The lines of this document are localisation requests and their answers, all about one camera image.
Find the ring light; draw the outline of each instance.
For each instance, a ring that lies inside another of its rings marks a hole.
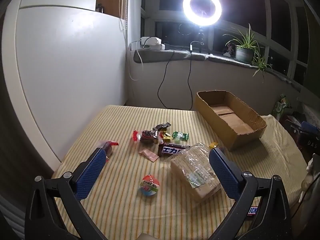
[[[190,6],[191,0],[183,0],[183,11],[190,21],[192,21],[193,23],[199,26],[212,25],[219,20],[222,13],[222,8],[219,0],[211,0],[211,1],[214,3],[216,7],[216,11],[210,18],[203,18],[196,15],[191,9],[191,6]]]

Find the striped tablecloth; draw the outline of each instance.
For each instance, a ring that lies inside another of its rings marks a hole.
[[[263,119],[268,126],[260,140],[233,152],[225,150],[225,154],[241,170],[249,170],[256,177],[280,175],[292,205],[299,195],[306,164],[279,122],[271,115]],[[170,133],[189,133],[189,145],[197,142],[209,145],[216,141],[223,147],[198,112],[107,106],[77,139],[53,176],[57,178],[65,171],[74,171],[90,156],[98,140],[119,142],[89,196],[81,201],[109,240],[134,240],[141,233],[162,240],[207,239],[233,205],[223,189],[201,204],[194,203],[181,182],[172,176],[165,157],[152,163],[138,153],[142,147],[132,142],[132,131],[150,130],[165,122],[172,124]],[[144,197],[138,191],[141,179],[147,174],[154,175],[161,184],[154,197]],[[67,229],[77,235],[60,199],[57,199],[57,205]]]

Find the silver bolt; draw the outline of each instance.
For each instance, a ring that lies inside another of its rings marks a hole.
[[[277,181],[281,181],[280,176],[278,176],[278,175],[274,175],[273,177],[275,178],[275,180],[277,180]]]
[[[66,172],[65,174],[63,174],[63,177],[65,178],[65,179],[68,179],[68,178],[70,178],[71,177],[71,172]]]
[[[243,173],[243,175],[244,175],[245,177],[247,177],[247,178],[250,178],[250,177],[252,176],[252,173],[251,173],[251,172],[248,172],[248,171],[245,171],[245,172]]]
[[[36,181],[36,182],[41,181],[41,176],[36,176],[36,177],[35,177],[35,181]]]

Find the blue gripper pad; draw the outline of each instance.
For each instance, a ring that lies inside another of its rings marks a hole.
[[[233,174],[228,164],[221,158],[217,151],[220,151],[220,149],[215,148],[210,151],[210,165],[221,182],[222,187],[227,193],[228,197],[237,201],[242,192],[241,184],[236,179],[236,176]]]
[[[75,196],[77,200],[87,198],[105,164],[106,152],[100,149],[76,181]]]

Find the potted plant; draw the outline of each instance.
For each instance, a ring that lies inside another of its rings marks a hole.
[[[265,57],[260,54],[259,46],[257,47],[257,49],[255,51],[255,54],[253,57],[253,64],[256,65],[258,67],[258,69],[255,71],[255,73],[253,74],[252,77],[254,77],[259,71],[261,71],[261,74],[263,77],[263,81],[262,81],[262,83],[263,83],[264,82],[264,75],[263,75],[264,70],[267,67],[270,67],[272,70],[272,67],[269,64],[265,63]]]
[[[249,33],[246,33],[245,36],[241,31],[239,33],[242,35],[242,39],[238,39],[237,37],[231,34],[224,34],[233,37],[232,40],[226,43],[226,46],[231,41],[236,41],[236,59],[240,61],[247,62],[252,64],[252,60],[257,49],[258,43],[254,40],[254,32],[251,31],[251,25],[249,23]]]

